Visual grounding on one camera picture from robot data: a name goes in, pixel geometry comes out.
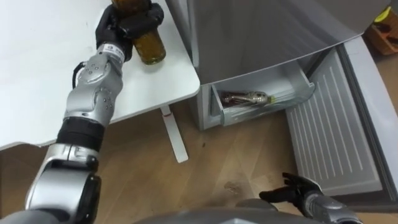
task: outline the white desk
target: white desk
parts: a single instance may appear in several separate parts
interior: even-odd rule
[[[95,28],[110,0],[0,2],[0,20],[7,21],[0,35],[0,150],[21,143],[48,145],[62,124],[73,69],[96,52]],[[154,2],[165,12],[159,33],[167,56],[158,65],[146,66],[133,52],[123,66],[124,87],[112,122],[157,108],[167,114],[169,104],[199,90],[165,1]],[[165,122],[173,147],[183,147],[174,117],[165,116]]]

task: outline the wooden floor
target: wooden floor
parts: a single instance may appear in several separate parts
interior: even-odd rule
[[[378,66],[398,108],[398,56]],[[233,206],[280,187],[282,172],[296,172],[283,112],[199,132],[187,102],[172,109],[189,161],[176,163],[160,111],[111,125],[100,153],[103,186],[96,223],[125,224],[183,208]],[[45,150],[25,145],[1,153],[2,217],[23,208]],[[289,204],[277,206],[298,213]],[[396,214],[359,215],[365,223],[398,223]]]

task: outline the refrigerator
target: refrigerator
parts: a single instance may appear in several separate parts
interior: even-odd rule
[[[168,0],[207,129],[285,110],[298,174],[357,211],[398,211],[398,117],[361,34],[385,0]],[[226,108],[220,90],[269,106]]]

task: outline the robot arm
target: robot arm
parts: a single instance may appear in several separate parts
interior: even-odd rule
[[[29,189],[25,211],[1,222],[94,222],[101,189],[95,175],[98,153],[123,87],[123,63],[131,58],[132,39],[155,29],[163,16],[158,4],[123,20],[113,6],[104,11],[96,30],[97,53],[84,63],[69,93],[62,127]]]
[[[346,205],[322,193],[320,186],[307,178],[283,173],[286,187],[261,192],[269,203],[290,202],[307,218],[325,224],[362,224]]]

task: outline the open drawer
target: open drawer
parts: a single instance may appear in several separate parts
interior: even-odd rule
[[[307,101],[315,90],[297,62],[289,62],[211,86],[211,115],[224,126],[283,110]],[[261,91],[273,97],[270,104],[223,106],[221,92]]]

